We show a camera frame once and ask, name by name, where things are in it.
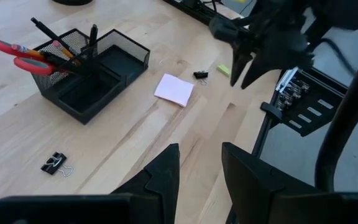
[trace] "binder clip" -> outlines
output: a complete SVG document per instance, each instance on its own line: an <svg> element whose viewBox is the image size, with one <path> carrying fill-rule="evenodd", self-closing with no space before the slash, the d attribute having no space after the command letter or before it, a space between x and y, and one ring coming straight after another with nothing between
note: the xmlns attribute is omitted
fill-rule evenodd
<svg viewBox="0 0 358 224"><path fill-rule="evenodd" d="M193 75L197 80L201 80L202 85L207 85L205 79L208 78L208 72L206 71L194 72Z"/></svg>
<svg viewBox="0 0 358 224"><path fill-rule="evenodd" d="M67 157L63 153L55 152L53 156L48 159L48 161L41 167L41 170L47 172L50 175L54 175L56 171L62 172L64 177L68 177L73 173L73 168L64 166L63 163L66 161ZM69 169L69 173L65 173L60 167L63 166L66 169Z"/></svg>

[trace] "scissors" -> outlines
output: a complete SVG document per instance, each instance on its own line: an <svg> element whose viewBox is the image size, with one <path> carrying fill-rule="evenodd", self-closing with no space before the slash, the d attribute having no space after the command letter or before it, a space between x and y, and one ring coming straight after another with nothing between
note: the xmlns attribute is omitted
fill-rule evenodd
<svg viewBox="0 0 358 224"><path fill-rule="evenodd" d="M25 47L18 47L18 45L12 45L2 40L0 40L0 51L16 56L13 60L14 64L34 74L51 75L56 68L51 63L48 63L44 54Z"/></svg>

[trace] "wooden desk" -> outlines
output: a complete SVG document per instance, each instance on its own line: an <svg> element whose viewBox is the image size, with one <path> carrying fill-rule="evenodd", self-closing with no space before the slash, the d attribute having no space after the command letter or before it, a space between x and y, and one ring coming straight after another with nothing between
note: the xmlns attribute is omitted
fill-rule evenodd
<svg viewBox="0 0 358 224"><path fill-rule="evenodd" d="M229 17L237 14L219 6ZM221 167L221 143L251 151L278 71L248 89L231 88L216 65L231 66L231 48L208 28L162 0L96 0L61 6L46 0L0 0L0 39L28 47L48 40L30 18L56 33L74 27L99 34L115 28L148 47L149 69L83 126L44 99L27 72L0 52L0 198L7 195L108 194L170 143L181 151L177 223L224 223L231 201ZM193 79L209 70L208 85ZM195 84L186 108L154 97L164 73ZM68 156L64 178L40 170L53 152Z"/></svg>

